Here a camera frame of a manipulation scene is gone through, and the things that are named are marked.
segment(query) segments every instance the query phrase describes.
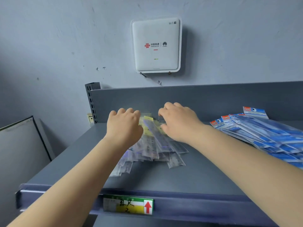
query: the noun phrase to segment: electrical outlet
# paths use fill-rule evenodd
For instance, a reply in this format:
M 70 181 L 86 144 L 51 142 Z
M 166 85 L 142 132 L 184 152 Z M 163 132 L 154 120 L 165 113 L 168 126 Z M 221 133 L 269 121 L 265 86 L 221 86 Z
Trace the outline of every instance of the electrical outlet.
M 87 118 L 89 119 L 89 123 L 94 123 L 94 118 L 93 118 L 92 113 L 88 113 Z

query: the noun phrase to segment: red arrow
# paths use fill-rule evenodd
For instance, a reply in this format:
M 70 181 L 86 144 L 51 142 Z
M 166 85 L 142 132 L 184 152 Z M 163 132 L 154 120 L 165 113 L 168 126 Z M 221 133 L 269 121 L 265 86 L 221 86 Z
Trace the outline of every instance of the red arrow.
M 147 202 L 144 207 L 146 207 L 146 213 L 149 213 L 149 208 L 151 208 L 152 206 L 149 202 Z

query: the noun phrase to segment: person's left hand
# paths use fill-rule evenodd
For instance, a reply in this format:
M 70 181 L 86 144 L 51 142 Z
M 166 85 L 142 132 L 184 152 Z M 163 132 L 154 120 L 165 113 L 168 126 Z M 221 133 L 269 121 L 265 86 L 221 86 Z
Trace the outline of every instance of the person's left hand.
M 140 111 L 120 108 L 118 112 L 111 111 L 107 120 L 105 139 L 125 148 L 130 148 L 142 136 L 143 128 L 139 125 Z

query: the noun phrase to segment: forearm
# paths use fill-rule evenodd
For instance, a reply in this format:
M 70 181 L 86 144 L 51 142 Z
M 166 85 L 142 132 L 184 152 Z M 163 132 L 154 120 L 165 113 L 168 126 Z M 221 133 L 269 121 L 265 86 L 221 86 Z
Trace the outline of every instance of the forearm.
M 127 147 L 101 140 L 9 226 L 82 226 L 94 200 Z
M 189 144 L 220 168 L 279 226 L 303 223 L 303 171 L 201 125 Z

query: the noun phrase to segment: hand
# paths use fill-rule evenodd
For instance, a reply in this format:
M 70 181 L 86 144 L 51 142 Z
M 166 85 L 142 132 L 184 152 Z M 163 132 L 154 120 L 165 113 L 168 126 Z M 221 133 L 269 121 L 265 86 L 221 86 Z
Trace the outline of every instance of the hand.
M 204 124 L 198 119 L 196 113 L 189 107 L 180 103 L 169 103 L 160 108 L 158 114 L 163 116 L 166 124 L 162 124 L 163 131 L 172 139 L 187 143 L 193 133 L 197 132 Z
M 140 111 L 120 108 L 118 112 L 111 111 L 107 120 L 105 139 L 125 148 L 130 148 L 142 136 L 143 128 L 139 125 Z

